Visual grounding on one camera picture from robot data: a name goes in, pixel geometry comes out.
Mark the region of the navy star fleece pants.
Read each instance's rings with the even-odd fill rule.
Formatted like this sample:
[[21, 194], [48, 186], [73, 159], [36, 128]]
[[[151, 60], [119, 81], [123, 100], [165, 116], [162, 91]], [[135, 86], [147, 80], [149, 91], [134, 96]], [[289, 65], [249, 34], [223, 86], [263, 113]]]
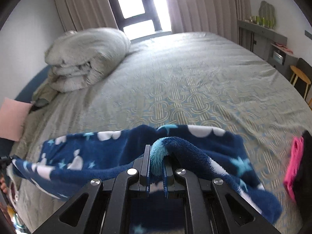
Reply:
[[141, 125], [122, 131], [68, 134], [45, 141], [36, 163], [17, 156], [15, 175], [48, 195], [67, 200], [88, 181], [109, 180], [150, 151], [150, 180], [164, 179], [163, 159], [175, 155], [180, 166], [201, 179], [220, 178], [270, 223], [281, 215], [278, 199], [266, 191], [247, 157], [243, 139], [221, 128], [197, 125]]

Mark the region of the black folded garment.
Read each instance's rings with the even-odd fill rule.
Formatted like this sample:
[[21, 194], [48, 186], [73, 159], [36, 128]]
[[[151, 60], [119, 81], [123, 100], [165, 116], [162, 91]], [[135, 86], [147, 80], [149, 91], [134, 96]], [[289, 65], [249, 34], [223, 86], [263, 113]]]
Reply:
[[311, 219], [311, 186], [312, 186], [312, 149], [311, 134], [304, 131], [303, 155], [300, 161], [299, 170], [293, 183], [295, 201], [299, 209], [303, 223]]

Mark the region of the pink garment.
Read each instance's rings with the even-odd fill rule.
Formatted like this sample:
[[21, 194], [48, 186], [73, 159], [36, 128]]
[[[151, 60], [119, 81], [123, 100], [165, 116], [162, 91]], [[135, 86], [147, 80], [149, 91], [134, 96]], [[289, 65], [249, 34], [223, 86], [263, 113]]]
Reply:
[[292, 141], [290, 161], [283, 181], [285, 190], [294, 203], [297, 202], [296, 196], [300, 196], [305, 186], [302, 170], [299, 170], [303, 155], [304, 138], [302, 136], [295, 137]]

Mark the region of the folded grey duvet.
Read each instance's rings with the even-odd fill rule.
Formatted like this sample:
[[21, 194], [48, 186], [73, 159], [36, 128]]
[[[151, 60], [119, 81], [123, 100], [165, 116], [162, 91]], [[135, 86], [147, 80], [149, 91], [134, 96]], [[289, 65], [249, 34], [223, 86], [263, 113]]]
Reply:
[[124, 32], [109, 27], [68, 31], [45, 52], [50, 66], [49, 86], [70, 92], [105, 79], [124, 60], [131, 41]]

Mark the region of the dark blue headboard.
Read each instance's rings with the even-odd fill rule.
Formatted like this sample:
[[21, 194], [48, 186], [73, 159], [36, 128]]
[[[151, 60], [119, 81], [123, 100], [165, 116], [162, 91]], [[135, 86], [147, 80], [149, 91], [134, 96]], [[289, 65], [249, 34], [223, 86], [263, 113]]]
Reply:
[[15, 98], [16, 101], [30, 103], [33, 93], [37, 88], [47, 79], [49, 66], [43, 68], [33, 79], [22, 89], [22, 91]]

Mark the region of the pink pillow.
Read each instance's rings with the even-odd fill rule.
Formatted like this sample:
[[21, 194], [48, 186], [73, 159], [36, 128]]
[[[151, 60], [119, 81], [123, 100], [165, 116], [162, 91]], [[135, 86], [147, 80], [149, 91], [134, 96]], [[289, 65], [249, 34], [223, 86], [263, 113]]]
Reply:
[[32, 107], [31, 103], [24, 103], [5, 98], [1, 105], [0, 130], [1, 138], [18, 142], [24, 131], [24, 123]]

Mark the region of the dark framed window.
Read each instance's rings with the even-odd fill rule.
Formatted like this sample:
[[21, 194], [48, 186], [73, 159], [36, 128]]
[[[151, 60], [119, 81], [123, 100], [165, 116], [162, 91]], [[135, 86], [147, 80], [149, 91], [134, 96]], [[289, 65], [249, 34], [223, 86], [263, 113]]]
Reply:
[[131, 42], [172, 34], [167, 0], [109, 0], [118, 28]]

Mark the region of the wooden stool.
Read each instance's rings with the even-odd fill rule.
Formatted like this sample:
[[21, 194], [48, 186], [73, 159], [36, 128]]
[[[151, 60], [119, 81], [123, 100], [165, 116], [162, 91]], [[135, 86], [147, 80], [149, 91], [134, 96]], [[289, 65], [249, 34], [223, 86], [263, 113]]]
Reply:
[[304, 93], [304, 97], [303, 97], [303, 99], [305, 100], [306, 96], [307, 96], [308, 88], [311, 85], [311, 81], [307, 77], [307, 75], [302, 70], [300, 70], [298, 67], [290, 66], [290, 68], [291, 68], [291, 71], [293, 72], [292, 73], [293, 75], [291, 76], [291, 79], [290, 79], [290, 83], [295, 87], [298, 78], [300, 78], [306, 84], [305, 93]]

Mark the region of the beige curtain right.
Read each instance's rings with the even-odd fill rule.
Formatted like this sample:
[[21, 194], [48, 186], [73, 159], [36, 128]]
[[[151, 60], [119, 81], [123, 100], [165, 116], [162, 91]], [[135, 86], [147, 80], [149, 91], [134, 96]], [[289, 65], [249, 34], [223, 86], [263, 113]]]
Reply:
[[239, 42], [238, 21], [251, 16], [250, 0], [167, 0], [173, 34], [210, 32]]

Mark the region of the beige curtain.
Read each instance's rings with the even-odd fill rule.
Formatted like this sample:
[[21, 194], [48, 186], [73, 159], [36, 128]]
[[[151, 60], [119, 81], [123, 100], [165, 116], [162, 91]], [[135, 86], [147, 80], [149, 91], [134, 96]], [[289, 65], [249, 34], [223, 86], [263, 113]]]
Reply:
[[54, 1], [66, 32], [99, 27], [118, 28], [109, 0]]
[[167, 0], [173, 34], [210, 32], [239, 42], [238, 21], [251, 16], [250, 0]]

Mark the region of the beige curtain left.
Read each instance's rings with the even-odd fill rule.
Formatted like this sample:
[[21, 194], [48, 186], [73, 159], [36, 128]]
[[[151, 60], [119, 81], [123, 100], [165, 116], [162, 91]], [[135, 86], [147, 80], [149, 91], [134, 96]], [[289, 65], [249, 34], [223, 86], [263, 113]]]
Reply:
[[99, 27], [118, 28], [109, 0], [54, 1], [66, 32]]

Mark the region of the green cactus decoration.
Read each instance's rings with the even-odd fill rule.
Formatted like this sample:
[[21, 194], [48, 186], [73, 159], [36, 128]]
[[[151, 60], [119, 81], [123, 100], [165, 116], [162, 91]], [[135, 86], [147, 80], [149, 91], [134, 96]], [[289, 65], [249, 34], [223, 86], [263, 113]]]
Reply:
[[260, 3], [260, 8], [258, 10], [259, 18], [264, 27], [275, 29], [276, 28], [276, 11], [275, 7], [266, 2], [262, 1]]

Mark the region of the grey wall desk unit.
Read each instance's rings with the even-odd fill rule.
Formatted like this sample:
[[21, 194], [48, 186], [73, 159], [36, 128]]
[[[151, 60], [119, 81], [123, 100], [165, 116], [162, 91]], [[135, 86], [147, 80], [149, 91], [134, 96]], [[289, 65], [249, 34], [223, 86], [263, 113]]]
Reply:
[[285, 78], [290, 79], [291, 66], [297, 64], [298, 58], [289, 50], [287, 37], [258, 24], [238, 21], [239, 45], [276, 68]]

